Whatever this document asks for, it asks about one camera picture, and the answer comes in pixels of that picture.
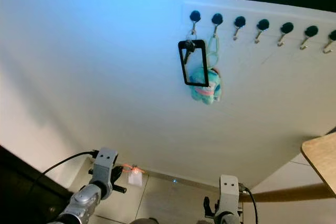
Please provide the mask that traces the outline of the white wall hook rack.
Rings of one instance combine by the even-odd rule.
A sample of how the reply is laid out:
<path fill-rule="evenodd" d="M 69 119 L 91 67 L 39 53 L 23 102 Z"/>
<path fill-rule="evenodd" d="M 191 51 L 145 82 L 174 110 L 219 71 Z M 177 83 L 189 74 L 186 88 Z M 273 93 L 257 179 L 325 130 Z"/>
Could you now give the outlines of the white wall hook rack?
<path fill-rule="evenodd" d="M 216 13 L 223 15 L 223 23 L 218 27 L 217 35 L 220 45 L 225 52 L 249 51 L 253 54 L 267 53 L 302 53 L 317 54 L 318 56 L 336 56 L 336 42 L 333 44 L 333 51 L 328 54 L 322 53 L 322 49 L 329 41 L 330 32 L 336 30 L 336 17 L 323 17 L 314 14 L 307 14 L 304 9 L 298 10 L 271 10 L 265 8 L 237 7 L 230 4 L 206 4 L 197 2 L 184 2 L 180 10 L 182 24 L 192 29 L 192 22 L 189 18 L 193 10 L 198 10 L 201 20 L 196 25 L 196 33 L 199 39 L 208 41 L 212 37 L 214 26 L 211 18 Z M 235 31 L 234 20 L 237 16 L 246 18 L 246 25 L 238 32 L 237 41 L 233 40 Z M 257 23 L 267 19 L 270 27 L 262 33 L 260 42 L 255 44 L 257 35 Z M 279 28 L 284 23 L 293 23 L 293 32 L 288 33 L 284 39 L 284 45 L 277 46 L 281 35 Z M 300 50 L 304 39 L 304 30 L 315 25 L 319 32 L 309 39 L 308 47 Z"/>

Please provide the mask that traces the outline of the left robot leg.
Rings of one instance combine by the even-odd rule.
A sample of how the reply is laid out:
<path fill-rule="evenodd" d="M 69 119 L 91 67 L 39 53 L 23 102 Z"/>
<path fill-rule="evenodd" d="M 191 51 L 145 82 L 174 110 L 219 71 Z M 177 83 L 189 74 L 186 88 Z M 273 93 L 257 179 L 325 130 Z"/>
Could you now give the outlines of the left robot leg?
<path fill-rule="evenodd" d="M 156 218 L 149 217 L 149 218 L 135 219 L 134 221 L 130 222 L 129 224 L 159 224 L 159 222 Z"/>

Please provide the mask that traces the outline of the wooden table leg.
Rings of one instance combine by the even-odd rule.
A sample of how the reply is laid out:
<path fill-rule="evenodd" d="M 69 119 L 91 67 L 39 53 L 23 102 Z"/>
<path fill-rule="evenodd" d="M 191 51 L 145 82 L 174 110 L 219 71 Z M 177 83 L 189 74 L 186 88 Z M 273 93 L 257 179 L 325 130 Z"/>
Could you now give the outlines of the wooden table leg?
<path fill-rule="evenodd" d="M 239 202 L 292 202 L 336 198 L 336 194 L 326 184 L 309 184 L 305 186 L 272 190 L 252 195 L 240 193 Z"/>

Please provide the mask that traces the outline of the black cabinet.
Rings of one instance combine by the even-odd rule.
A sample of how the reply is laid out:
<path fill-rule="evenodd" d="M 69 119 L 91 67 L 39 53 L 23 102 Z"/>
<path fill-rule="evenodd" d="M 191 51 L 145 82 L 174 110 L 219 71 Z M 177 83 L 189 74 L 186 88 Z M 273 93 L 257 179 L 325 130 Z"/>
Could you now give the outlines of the black cabinet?
<path fill-rule="evenodd" d="M 0 158 L 0 224 L 47 224 L 55 219 L 71 193 L 46 177 L 29 193 L 40 172 L 4 147 Z"/>

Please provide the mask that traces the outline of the black knob brass hook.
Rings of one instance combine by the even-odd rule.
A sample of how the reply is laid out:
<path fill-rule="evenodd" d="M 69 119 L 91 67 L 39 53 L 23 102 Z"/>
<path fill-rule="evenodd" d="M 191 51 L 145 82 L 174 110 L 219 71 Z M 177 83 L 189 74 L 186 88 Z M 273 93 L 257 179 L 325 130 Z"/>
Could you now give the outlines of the black knob brass hook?
<path fill-rule="evenodd" d="M 255 36 L 255 44 L 258 44 L 261 41 L 261 36 L 270 27 L 270 22 L 267 19 L 260 20 L 257 25 L 257 35 Z"/>
<path fill-rule="evenodd" d="M 233 34 L 233 40 L 234 41 L 237 41 L 237 39 L 238 39 L 238 32 L 245 25 L 246 25 L 246 18 L 244 16 L 237 16 L 237 18 L 235 18 L 235 20 L 234 20 L 235 31 L 234 31 L 234 34 Z"/>
<path fill-rule="evenodd" d="M 192 22 L 191 35 L 195 35 L 196 34 L 196 29 L 195 29 L 196 25 L 201 20 L 200 12 L 198 10 L 193 10 L 190 13 L 189 18 L 190 18 L 190 20 Z"/>
<path fill-rule="evenodd" d="M 324 48 L 322 49 L 322 53 L 324 54 L 328 54 L 333 51 L 333 44 L 334 42 L 336 42 L 336 30 L 333 30 L 332 32 L 330 32 L 328 37 L 329 37 L 329 41 L 326 44 L 326 46 L 324 46 Z"/>
<path fill-rule="evenodd" d="M 304 31 L 304 39 L 301 42 L 300 50 L 305 50 L 308 47 L 309 39 L 314 37 L 319 32 L 319 28 L 315 25 L 307 27 Z"/>
<path fill-rule="evenodd" d="M 281 47 L 281 46 L 284 45 L 285 36 L 288 33 L 293 32 L 294 28 L 295 28 L 295 26 L 291 22 L 287 22 L 287 23 L 284 23 L 283 25 L 281 25 L 281 27 L 279 28 L 279 30 L 281 32 L 281 35 L 280 35 L 280 37 L 278 39 L 278 42 L 277 42 L 278 47 Z"/>
<path fill-rule="evenodd" d="M 216 13 L 212 16 L 211 22 L 214 26 L 212 37 L 217 37 L 218 27 L 223 23 L 223 15 L 221 13 Z"/>

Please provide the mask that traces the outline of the green carabiner clip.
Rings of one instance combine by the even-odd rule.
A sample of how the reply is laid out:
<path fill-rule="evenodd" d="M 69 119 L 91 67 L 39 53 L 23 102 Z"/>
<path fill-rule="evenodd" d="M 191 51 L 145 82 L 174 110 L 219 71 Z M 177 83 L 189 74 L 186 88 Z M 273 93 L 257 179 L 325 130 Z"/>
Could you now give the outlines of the green carabiner clip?
<path fill-rule="evenodd" d="M 206 65 L 209 70 L 213 69 L 219 62 L 220 40 L 218 35 L 212 35 L 206 43 Z"/>

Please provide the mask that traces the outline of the black badge holder frame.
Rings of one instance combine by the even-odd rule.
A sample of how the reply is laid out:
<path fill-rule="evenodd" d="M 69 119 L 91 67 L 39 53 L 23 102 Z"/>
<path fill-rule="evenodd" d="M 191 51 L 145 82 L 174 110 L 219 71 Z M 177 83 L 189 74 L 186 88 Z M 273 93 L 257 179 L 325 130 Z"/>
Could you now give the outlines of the black badge holder frame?
<path fill-rule="evenodd" d="M 184 41 L 179 41 L 177 47 L 179 50 L 178 56 L 180 57 L 180 67 L 182 68 L 183 82 L 190 87 L 206 87 L 206 83 L 193 83 L 188 79 L 197 70 L 202 69 L 204 75 L 208 75 L 208 67 L 206 65 L 206 42 L 201 39 L 194 40 L 195 51 L 188 59 L 187 64 L 182 64 L 182 59 L 185 53 Z"/>

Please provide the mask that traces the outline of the white key tag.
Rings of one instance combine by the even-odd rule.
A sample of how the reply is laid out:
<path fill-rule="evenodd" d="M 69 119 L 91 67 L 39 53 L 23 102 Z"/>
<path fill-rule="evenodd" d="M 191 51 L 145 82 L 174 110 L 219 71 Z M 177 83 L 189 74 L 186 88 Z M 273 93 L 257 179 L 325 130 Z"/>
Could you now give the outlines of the white key tag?
<path fill-rule="evenodd" d="M 144 184 L 143 174 L 144 171 L 137 167 L 137 165 L 122 165 L 124 172 L 128 174 L 128 184 L 141 187 Z"/>

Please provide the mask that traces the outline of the wooden table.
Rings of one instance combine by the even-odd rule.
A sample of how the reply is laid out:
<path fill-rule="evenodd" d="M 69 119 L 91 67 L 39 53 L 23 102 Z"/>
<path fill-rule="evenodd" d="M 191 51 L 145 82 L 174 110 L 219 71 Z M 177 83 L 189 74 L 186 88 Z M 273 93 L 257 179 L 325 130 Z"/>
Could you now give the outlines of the wooden table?
<path fill-rule="evenodd" d="M 336 132 L 304 142 L 301 153 L 336 198 Z"/>

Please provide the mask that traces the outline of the teal plush toy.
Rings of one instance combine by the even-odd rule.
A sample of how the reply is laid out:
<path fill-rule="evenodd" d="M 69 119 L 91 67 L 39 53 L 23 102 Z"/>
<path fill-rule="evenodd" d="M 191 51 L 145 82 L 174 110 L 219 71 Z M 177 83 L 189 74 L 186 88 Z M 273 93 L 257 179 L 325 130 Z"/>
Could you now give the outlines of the teal plush toy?
<path fill-rule="evenodd" d="M 222 85 L 219 72 L 215 68 L 208 70 L 208 75 L 204 75 L 203 70 L 199 69 L 193 73 L 189 79 L 193 83 L 206 83 L 206 87 L 191 87 L 191 97 L 194 100 L 211 105 L 221 99 Z"/>

